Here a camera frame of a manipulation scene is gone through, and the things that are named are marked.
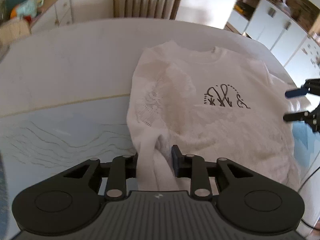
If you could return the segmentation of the white sweatshirt with monogram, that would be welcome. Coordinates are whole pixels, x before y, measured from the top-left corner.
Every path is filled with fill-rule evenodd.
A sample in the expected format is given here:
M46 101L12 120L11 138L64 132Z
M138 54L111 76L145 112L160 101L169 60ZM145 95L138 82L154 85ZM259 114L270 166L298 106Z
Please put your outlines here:
M263 61L174 41L143 51L132 77L127 125L138 152L138 188L187 190L174 175L171 147L206 161L231 159L292 189L300 185L292 125L283 115L308 105L286 99L289 85Z

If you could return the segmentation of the white kitchen cabinets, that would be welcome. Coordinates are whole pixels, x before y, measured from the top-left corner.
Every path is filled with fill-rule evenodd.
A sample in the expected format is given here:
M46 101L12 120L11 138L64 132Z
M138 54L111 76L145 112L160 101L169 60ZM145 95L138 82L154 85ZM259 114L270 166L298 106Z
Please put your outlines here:
M236 0L226 30L263 44L287 64L319 25L319 0Z

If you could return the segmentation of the white drawer cabinet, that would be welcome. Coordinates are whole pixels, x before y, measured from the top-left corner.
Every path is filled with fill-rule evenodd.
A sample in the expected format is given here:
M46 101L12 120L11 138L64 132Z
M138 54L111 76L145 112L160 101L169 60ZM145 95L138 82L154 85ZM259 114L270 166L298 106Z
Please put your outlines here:
M30 24L31 34L73 24L71 0L44 0L38 12Z

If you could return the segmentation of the brown wooden chair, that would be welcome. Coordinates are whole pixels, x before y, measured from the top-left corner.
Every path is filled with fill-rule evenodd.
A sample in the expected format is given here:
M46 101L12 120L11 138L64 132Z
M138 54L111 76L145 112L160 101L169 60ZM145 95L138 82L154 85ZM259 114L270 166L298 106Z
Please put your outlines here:
M114 18L174 20L181 0L113 0Z

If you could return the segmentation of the light blue mug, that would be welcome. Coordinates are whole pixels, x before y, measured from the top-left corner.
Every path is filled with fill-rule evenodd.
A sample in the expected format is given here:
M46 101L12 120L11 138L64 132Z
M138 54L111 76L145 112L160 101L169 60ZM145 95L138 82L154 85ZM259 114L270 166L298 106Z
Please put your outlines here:
M27 0L17 7L17 15L36 17L37 9L43 5L43 2L44 0Z

